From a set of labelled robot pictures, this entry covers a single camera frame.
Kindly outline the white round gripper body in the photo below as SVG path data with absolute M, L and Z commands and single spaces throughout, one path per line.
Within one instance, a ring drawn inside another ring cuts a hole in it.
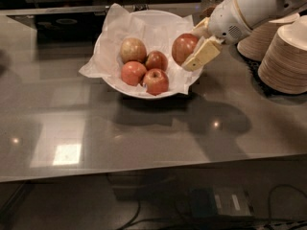
M 210 15 L 208 32 L 226 44 L 236 44 L 248 37 L 252 28 L 244 18 L 238 0 L 224 0 Z

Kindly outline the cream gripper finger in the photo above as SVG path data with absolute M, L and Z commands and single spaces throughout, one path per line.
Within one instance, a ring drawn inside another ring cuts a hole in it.
M 211 33 L 209 32 L 208 24 L 209 24 L 209 18 L 205 17 L 192 29 L 191 34 L 198 38 L 201 37 L 209 38 L 211 36 Z
M 193 53 L 181 64 L 189 72 L 202 68 L 205 64 L 216 58 L 222 50 L 222 41 L 216 36 L 199 40 Z

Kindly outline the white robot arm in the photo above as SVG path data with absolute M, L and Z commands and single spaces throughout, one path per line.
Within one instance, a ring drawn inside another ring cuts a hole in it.
M 268 21 L 301 12 L 307 0 L 224 0 L 193 30 L 199 42 L 180 66 L 196 71 L 216 58 L 223 44 L 236 44 Z

